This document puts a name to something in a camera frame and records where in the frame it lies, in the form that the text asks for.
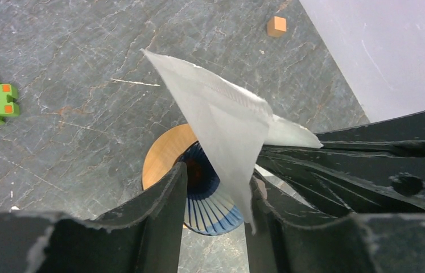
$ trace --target screw hole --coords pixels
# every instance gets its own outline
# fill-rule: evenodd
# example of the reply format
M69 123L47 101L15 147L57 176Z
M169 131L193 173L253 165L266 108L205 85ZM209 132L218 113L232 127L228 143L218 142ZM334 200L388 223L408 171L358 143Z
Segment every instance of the screw hole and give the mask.
M419 177L413 175L398 175L391 177L393 190L403 196L413 196L425 189L425 183Z

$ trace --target wooden disc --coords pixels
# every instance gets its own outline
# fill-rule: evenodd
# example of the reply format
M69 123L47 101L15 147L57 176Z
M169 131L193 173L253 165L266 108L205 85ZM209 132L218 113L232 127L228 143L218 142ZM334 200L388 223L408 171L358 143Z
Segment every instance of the wooden disc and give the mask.
M161 135L150 147L142 169L142 187L148 189L170 171L197 137L188 123L176 126Z

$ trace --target wooden cube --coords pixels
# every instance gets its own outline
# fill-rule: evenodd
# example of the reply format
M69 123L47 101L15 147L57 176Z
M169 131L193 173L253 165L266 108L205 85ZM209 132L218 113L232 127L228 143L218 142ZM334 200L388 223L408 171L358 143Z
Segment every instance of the wooden cube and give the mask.
M279 38L286 33L286 19L274 16L267 23L267 34L271 37Z

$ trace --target gray stone floor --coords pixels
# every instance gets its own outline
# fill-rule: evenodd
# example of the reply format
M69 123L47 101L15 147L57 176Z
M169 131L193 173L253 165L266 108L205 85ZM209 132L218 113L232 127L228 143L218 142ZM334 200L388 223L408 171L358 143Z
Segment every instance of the gray stone floor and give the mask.
M281 38L265 33L287 18ZM200 65L312 131L367 123L298 1L0 1L0 80L22 114L0 127L0 210L97 215L141 191L153 141L185 120L140 48ZM137 81L128 84L112 79ZM244 228L184 230L179 272L248 272Z

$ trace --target orange block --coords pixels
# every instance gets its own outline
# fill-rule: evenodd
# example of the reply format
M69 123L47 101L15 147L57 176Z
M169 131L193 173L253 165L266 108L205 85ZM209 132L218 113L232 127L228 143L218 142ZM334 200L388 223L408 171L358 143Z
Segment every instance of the orange block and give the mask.
M11 105L5 105L5 113L13 113L13 107Z
M274 16L267 23L267 34L271 37L279 38L286 33L286 19Z

